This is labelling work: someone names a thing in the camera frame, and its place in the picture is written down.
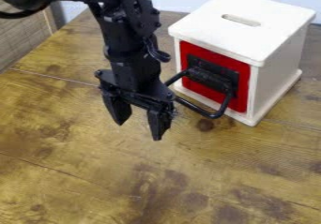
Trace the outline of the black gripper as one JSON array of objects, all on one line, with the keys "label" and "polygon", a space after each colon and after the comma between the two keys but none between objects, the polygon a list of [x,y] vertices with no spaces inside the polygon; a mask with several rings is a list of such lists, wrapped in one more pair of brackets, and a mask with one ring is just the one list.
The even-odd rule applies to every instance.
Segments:
[{"label": "black gripper", "polygon": [[161,65],[171,56],[158,49],[159,10],[151,0],[95,0],[94,16],[110,61],[96,78],[114,122],[126,123],[134,106],[171,112],[173,92],[159,80]]}]

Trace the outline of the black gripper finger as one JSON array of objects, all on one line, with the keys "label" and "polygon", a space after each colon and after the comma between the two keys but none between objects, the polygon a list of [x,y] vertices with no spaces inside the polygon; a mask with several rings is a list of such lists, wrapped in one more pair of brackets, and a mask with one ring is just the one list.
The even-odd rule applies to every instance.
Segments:
[{"label": "black gripper finger", "polygon": [[165,111],[147,111],[150,132],[153,139],[161,141],[166,131],[171,128],[171,114]]}]

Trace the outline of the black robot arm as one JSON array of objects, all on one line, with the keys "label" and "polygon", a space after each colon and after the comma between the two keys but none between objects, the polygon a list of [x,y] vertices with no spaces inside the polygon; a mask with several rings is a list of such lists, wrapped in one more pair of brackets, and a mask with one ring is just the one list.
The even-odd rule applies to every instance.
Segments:
[{"label": "black robot arm", "polygon": [[95,71],[112,120],[122,125],[134,106],[147,111],[150,132],[159,141],[171,127],[174,93],[161,82],[161,65],[171,56],[158,48],[159,10],[151,0],[1,0],[18,9],[0,19],[26,18],[55,1],[84,3],[99,23],[110,68]]}]

